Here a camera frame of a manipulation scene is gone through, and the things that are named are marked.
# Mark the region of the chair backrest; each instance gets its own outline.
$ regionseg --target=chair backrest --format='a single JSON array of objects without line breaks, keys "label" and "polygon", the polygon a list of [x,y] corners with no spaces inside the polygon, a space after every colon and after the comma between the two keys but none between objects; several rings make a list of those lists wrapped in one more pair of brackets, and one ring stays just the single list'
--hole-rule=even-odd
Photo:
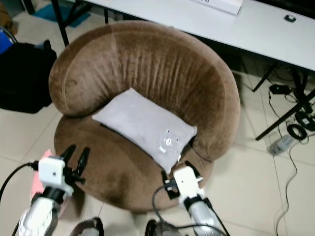
[{"label": "chair backrest", "polygon": [[225,133],[228,122],[236,132],[238,118],[229,113],[239,116],[240,102],[230,69],[211,48],[172,28],[133,21],[95,29],[71,43],[50,74],[52,100],[70,117],[91,114],[130,87],[197,125],[201,146]]}]

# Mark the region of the pink cloth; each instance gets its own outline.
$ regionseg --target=pink cloth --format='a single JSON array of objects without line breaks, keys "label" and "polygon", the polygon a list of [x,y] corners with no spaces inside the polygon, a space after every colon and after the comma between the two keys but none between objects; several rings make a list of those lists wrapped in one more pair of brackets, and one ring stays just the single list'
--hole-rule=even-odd
[{"label": "pink cloth", "polygon": [[[41,159],[47,158],[53,155],[54,154],[50,150],[47,150],[45,151]],[[42,193],[42,192],[44,192],[44,187],[43,187],[43,184],[39,181],[38,171],[35,171],[35,174],[33,177],[33,183],[31,185],[31,199],[33,199],[36,193]]]},{"label": "pink cloth", "polygon": [[[45,153],[44,153],[44,155],[42,156],[41,159],[47,158],[47,157],[53,156],[53,155],[54,154],[50,150],[47,150],[47,151],[45,151]],[[36,193],[43,193],[43,192],[44,192],[44,186],[43,186],[42,182],[39,181],[38,171],[35,171],[35,174],[34,174],[34,177],[33,177],[33,182],[32,182],[32,185],[31,185],[31,199],[33,199],[33,197],[34,197],[34,195]],[[68,203],[68,198],[62,204],[62,208],[60,210],[59,216],[62,215],[62,213],[63,213],[67,203]]]}]

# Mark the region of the white box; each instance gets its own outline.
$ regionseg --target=white box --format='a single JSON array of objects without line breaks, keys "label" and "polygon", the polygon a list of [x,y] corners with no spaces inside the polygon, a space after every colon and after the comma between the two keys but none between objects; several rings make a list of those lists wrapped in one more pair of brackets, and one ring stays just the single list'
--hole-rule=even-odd
[{"label": "white box", "polygon": [[233,15],[237,15],[242,7],[243,0],[192,0]]}]

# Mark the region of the white table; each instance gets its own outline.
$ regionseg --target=white table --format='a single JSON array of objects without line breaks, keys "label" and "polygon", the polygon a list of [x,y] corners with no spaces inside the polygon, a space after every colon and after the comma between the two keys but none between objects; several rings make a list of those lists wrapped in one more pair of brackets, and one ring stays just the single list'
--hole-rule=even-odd
[{"label": "white table", "polygon": [[[107,9],[111,9],[315,71],[315,20],[275,6],[244,0],[239,15],[234,16],[190,0],[84,1],[104,7],[105,19],[108,18]],[[58,0],[52,0],[52,3],[59,18],[63,41],[67,45],[65,25],[58,16]],[[287,14],[295,16],[296,22],[286,21],[284,17]],[[315,90],[258,136],[257,140],[299,111],[314,96]]]}]

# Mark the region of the round chair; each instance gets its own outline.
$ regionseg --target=round chair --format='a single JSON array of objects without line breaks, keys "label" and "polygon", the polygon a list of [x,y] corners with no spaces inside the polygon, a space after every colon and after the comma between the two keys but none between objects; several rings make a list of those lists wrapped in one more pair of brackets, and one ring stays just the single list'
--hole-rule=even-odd
[{"label": "round chair", "polygon": [[[162,169],[139,147],[92,120],[113,97],[134,88],[183,121],[198,127],[176,169],[189,161],[209,178],[214,160],[235,137],[240,100],[233,75],[208,46],[181,31],[125,21],[90,31],[72,42],[55,62],[50,94],[64,114],[55,133],[55,150],[91,149],[79,187],[99,200],[133,212],[152,210],[151,198],[162,182]],[[159,208],[176,205],[165,191]]]}]

